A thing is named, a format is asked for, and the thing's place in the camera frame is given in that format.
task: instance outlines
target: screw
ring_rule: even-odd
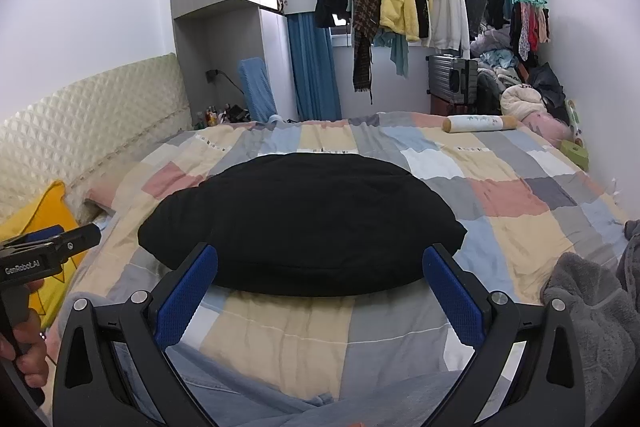
[[[133,293],[133,295],[131,296],[131,302],[135,302],[136,304],[140,304],[144,301],[146,301],[146,296],[148,294],[144,291],[144,290],[138,290],[137,292]]]
[[[86,308],[86,299],[78,299],[74,302],[74,309],[76,311],[84,310]]]
[[[565,305],[564,302],[562,302],[560,299],[553,299],[551,301],[551,305],[554,307],[554,309],[558,312],[562,312],[564,311]]]
[[[491,294],[491,300],[496,304],[503,305],[503,304],[507,304],[507,302],[509,301],[509,298],[507,297],[507,295],[505,295],[502,292],[494,292]]]

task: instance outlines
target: white sweater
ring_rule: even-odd
[[[438,50],[459,50],[463,58],[471,58],[465,0],[433,0],[431,45]]]

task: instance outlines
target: cylindrical pillow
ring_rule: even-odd
[[[260,156],[161,201],[140,246],[175,269],[200,241],[219,256],[215,284],[331,297],[422,277],[422,253],[455,253],[465,228],[424,182],[354,154]]]
[[[512,116],[488,114],[455,114],[442,122],[444,132],[507,131],[516,129],[518,120]]]

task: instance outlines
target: yellow pillow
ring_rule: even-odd
[[[65,184],[59,180],[54,181],[41,197],[31,201],[0,225],[0,241],[53,225],[61,225],[65,231],[76,229],[78,224],[63,201],[64,196]],[[29,306],[40,315],[43,328],[49,327],[56,318],[66,286],[85,254],[86,252],[81,252],[69,259],[62,272],[47,277],[44,286],[31,295]]]

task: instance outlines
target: finger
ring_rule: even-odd
[[[32,281],[27,283],[27,288],[31,293],[35,293],[43,286],[44,286],[44,279],[38,279],[37,281]]]
[[[48,375],[27,375],[24,381],[29,387],[44,387],[47,384]]]
[[[7,360],[13,360],[15,358],[14,346],[9,344],[2,335],[0,335],[0,357]]]
[[[14,328],[15,340],[23,344],[35,344],[42,340],[40,336],[40,316],[34,311],[29,310],[29,318],[26,322],[18,324]]]
[[[33,344],[26,355],[18,357],[18,369],[25,375],[46,375],[49,372],[46,354],[47,346],[44,341]]]

